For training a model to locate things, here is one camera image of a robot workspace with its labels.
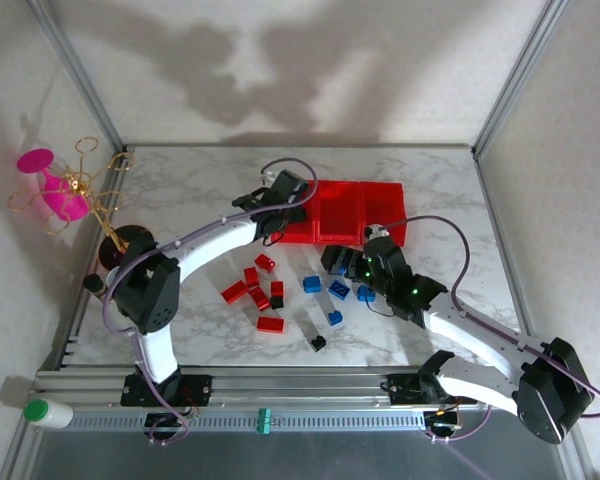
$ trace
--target white marble surface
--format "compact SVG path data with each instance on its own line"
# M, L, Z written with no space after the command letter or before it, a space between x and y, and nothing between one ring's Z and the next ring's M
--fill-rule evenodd
M518 328L503 267L468 149L417 148L187 148L143 147L138 164L126 175L127 203L117 214L117 226L139 223L158 241L172 239L218 218L230 201L260 185L259 169L268 160L296 156L310 162L320 178L402 182L407 214L446 216L465 231L472 263L461 285L463 299L507 325ZM302 173L300 167L292 167ZM268 310L282 316L282 335L257 332L258 310L249 297L228 306L220 291L243 277L262 251L277 262L271 275L261 273L265 292L270 280L284 281L285 308ZM456 233L444 224L421 221L409 225L405 254L415 272L446 285L455 280L463 262ZM471 357L442 337L398 318L370 312L356 300L331 294L305 294L302 279L319 274L323 284L333 277L320 266L316 246L260 243L234 250L207 264L183 284L180 309L172 322L174 348L182 365L397 365L421 364L434 351L448 349ZM387 309L383 299L373 304ZM326 315L344 315L331 328ZM314 352L309 339L323 335L327 346ZM125 338L109 335L102 325L100 304L92 299L71 345L67 364L130 364Z

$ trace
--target small black block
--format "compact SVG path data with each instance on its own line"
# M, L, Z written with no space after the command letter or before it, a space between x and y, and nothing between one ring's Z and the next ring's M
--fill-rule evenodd
M318 335L316 338L311 340L311 345L313 346L313 349L317 352L327 345L327 341L322 335Z
M282 297L273 296L273 297L271 297L270 302L271 302L271 308L273 310L284 307L284 301L283 301Z

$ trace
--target black bracket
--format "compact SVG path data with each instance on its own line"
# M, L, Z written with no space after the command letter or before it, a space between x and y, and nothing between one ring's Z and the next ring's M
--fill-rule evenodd
M180 370L156 386L172 407L206 407L211 398L211 375L182 375ZM140 372L124 380L120 405L123 407L160 407Z

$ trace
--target red container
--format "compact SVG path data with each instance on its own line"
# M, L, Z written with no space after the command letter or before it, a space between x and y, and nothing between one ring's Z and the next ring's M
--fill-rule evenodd
M318 191L305 209L307 220L287 226L280 243L363 245L367 225L406 218L400 183L320 180ZM402 224L389 233L402 247L406 231L406 224Z

